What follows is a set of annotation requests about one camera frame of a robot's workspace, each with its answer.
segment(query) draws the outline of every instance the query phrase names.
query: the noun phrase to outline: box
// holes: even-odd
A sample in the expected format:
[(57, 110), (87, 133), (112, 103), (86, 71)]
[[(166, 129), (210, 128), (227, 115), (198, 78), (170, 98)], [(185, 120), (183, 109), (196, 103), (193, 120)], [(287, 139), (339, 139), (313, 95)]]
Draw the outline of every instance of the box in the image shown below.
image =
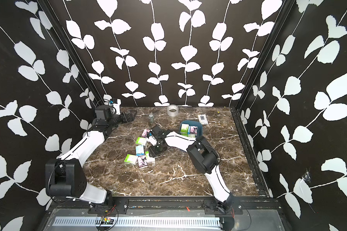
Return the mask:
[(136, 165), (137, 162), (138, 162), (138, 157), (137, 156), (131, 155), (131, 154), (127, 154), (127, 156), (125, 158), (125, 163)]
[(180, 134), (188, 134), (189, 131), (189, 124), (182, 123), (180, 128)]
[(138, 154), (144, 154), (144, 146), (143, 145), (139, 145), (135, 147), (135, 151), (136, 151), (136, 155)]
[(147, 139), (144, 138), (144, 137), (138, 137), (138, 139), (136, 140), (135, 144), (137, 145), (144, 145), (146, 146), (147, 145)]

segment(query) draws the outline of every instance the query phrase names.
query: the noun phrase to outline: black metal frame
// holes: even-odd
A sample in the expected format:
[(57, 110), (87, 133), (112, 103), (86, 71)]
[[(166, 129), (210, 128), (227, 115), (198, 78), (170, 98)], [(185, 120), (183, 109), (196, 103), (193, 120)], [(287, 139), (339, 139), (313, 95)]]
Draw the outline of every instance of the black metal frame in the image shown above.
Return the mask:
[(56, 16), (53, 8), (51, 7), (48, 0), (37, 0), (37, 2), (40, 4), (42, 10), (45, 12), (46, 16), (48, 17), (49, 21), (51, 22), (51, 25), (53, 26), (55, 33), (57, 34), (60, 42), (63, 44), (66, 51), (69, 53), (69, 56), (71, 57), (72, 61), (78, 68), (78, 71), (80, 75), (82, 76), (83, 80), (85, 81), (86, 85), (90, 89), (90, 91), (94, 94), (95, 99), (97, 102), (102, 101), (102, 97), (99, 94), (98, 90), (96, 89), (94, 83), (89, 78), (89, 75), (86, 71), (85, 66), (83, 65), (80, 57), (78, 56), (76, 50), (74, 49), (71, 41), (69, 40), (66, 32), (64, 31), (63, 27), (61, 26), (58, 17)]

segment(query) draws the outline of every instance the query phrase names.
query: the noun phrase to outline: roll of tape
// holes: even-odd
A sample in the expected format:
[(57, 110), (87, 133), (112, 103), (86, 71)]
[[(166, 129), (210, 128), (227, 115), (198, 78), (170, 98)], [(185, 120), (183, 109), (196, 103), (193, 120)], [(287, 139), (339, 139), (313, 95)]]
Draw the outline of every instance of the roll of tape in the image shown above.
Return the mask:
[(170, 104), (167, 106), (167, 114), (171, 117), (175, 117), (179, 114), (179, 107), (175, 104)]

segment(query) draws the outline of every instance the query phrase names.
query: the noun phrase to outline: marble tabletop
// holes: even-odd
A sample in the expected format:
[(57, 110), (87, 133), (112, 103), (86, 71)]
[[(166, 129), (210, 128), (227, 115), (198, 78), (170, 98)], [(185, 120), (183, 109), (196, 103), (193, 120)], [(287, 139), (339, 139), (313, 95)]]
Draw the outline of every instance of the marble tabletop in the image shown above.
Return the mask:
[(166, 107), (122, 107), (121, 111), (128, 109), (138, 111), (135, 120), (115, 129), (83, 165), (92, 185), (115, 196), (213, 195), (204, 174), (195, 169), (186, 152), (175, 147), (144, 169), (124, 162), (127, 154), (135, 154), (136, 139), (149, 128), (148, 114), (154, 114), (156, 125), (173, 131), (179, 130), (182, 121), (198, 121), (199, 114), (206, 114), (208, 125), (203, 127), (203, 136), (221, 154), (220, 171), (227, 187), (235, 196), (258, 195), (229, 108), (179, 108), (176, 117), (169, 117)]

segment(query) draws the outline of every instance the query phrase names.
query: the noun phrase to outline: blue bowl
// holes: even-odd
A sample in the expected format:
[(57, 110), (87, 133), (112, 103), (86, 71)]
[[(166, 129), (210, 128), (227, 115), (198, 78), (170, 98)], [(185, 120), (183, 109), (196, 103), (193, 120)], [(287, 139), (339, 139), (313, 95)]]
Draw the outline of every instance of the blue bowl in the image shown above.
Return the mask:
[(201, 123), (197, 122), (197, 121), (183, 121), (180, 123), (180, 127), (179, 127), (179, 134), (180, 134), (180, 128), (181, 128), (181, 124), (186, 123), (189, 124), (189, 126), (197, 126), (198, 130), (197, 130), (197, 137), (202, 136), (203, 135), (203, 126)]

